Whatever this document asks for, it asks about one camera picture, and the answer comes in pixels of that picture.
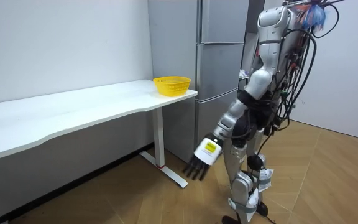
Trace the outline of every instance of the white table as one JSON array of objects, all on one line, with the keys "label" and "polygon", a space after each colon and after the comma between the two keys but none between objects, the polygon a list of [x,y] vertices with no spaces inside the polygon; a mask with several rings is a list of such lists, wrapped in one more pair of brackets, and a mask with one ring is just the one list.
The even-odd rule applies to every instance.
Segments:
[{"label": "white table", "polygon": [[152,164],[181,187],[187,182],[165,167],[162,106],[197,95],[160,95],[150,80],[86,88],[0,103],[0,158],[38,146],[49,139],[132,113],[152,110],[155,156]]}]

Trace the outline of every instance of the table leg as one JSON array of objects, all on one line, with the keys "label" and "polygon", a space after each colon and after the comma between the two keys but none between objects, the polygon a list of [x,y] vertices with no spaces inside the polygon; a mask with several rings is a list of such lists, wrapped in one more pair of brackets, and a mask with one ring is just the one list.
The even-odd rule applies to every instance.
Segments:
[{"label": "table leg", "polygon": [[178,174],[174,173],[171,169],[165,166],[164,157],[164,132],[162,124],[162,108],[157,108],[152,111],[153,113],[153,129],[154,129],[154,149],[155,158],[147,152],[141,152],[141,156],[146,158],[149,162],[159,168],[164,174],[167,174],[173,181],[180,187],[187,186],[187,181],[181,178]]}]

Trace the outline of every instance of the yellow basket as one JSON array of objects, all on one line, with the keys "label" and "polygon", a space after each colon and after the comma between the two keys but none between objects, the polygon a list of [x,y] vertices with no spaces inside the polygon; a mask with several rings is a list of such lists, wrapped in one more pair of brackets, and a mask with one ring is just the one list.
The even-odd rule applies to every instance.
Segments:
[{"label": "yellow basket", "polygon": [[160,94],[165,96],[179,96],[189,89],[191,79],[185,77],[162,77],[153,79]]}]

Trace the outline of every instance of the robot leg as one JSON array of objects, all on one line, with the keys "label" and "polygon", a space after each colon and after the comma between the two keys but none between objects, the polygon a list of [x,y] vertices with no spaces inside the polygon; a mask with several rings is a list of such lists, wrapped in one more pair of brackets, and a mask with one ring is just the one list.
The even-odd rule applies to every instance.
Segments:
[{"label": "robot leg", "polygon": [[[259,190],[264,190],[266,185],[271,183],[271,175],[266,177],[266,174],[269,174],[271,171],[266,170],[266,157],[259,153],[257,160],[255,159],[256,153],[259,150],[260,143],[262,142],[262,137],[264,135],[264,129],[257,130],[255,136],[248,142],[246,154],[247,154],[247,172],[252,174],[255,182],[254,189],[258,188]],[[260,178],[260,173],[263,173],[264,178]],[[267,206],[263,203],[263,192],[259,192],[259,201],[257,212],[266,217],[269,214]]]},{"label": "robot leg", "polygon": [[250,173],[241,169],[243,162],[247,158],[246,141],[249,135],[246,135],[246,133],[254,133],[254,131],[250,131],[251,126],[249,124],[247,116],[238,119],[233,130],[233,135],[244,135],[244,137],[233,139],[231,147],[223,148],[224,164],[231,188],[229,205],[236,211],[237,219],[239,220],[223,217],[223,224],[248,224],[257,210],[259,191],[254,187],[254,178]]},{"label": "robot leg", "polygon": [[[223,156],[230,179],[231,198],[229,198],[229,205],[236,211],[239,221],[223,217],[222,222],[223,224],[248,224],[248,220],[250,220],[257,209],[257,195],[252,194],[250,196],[254,181],[248,173],[241,171],[241,165],[246,158],[246,145],[243,148],[235,146],[224,148]],[[253,200],[256,200],[254,205],[249,203],[251,197],[253,197]]]}]

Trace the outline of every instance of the gray refrigerator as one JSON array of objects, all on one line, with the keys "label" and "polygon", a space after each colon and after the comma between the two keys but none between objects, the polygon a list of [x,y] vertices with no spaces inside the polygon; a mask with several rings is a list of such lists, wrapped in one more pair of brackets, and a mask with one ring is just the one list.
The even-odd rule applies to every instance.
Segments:
[{"label": "gray refrigerator", "polygon": [[149,0],[154,77],[191,79],[191,98],[163,107],[165,148],[188,162],[236,99],[248,0]]}]

